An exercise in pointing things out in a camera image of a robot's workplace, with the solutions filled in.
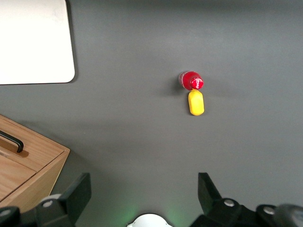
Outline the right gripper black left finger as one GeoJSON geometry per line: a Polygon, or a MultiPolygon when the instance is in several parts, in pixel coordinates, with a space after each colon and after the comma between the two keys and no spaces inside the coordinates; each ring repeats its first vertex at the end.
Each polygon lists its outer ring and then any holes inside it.
{"type": "Polygon", "coordinates": [[[35,209],[38,227],[74,227],[91,198],[91,177],[82,173],[62,193],[41,200],[35,209]]]}

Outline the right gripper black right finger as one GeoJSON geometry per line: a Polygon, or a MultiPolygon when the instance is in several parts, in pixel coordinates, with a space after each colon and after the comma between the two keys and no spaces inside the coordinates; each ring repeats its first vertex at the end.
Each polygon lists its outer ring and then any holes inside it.
{"type": "Polygon", "coordinates": [[[198,200],[203,214],[192,227],[255,227],[255,212],[237,201],[223,198],[208,173],[198,174],[198,200]]]}

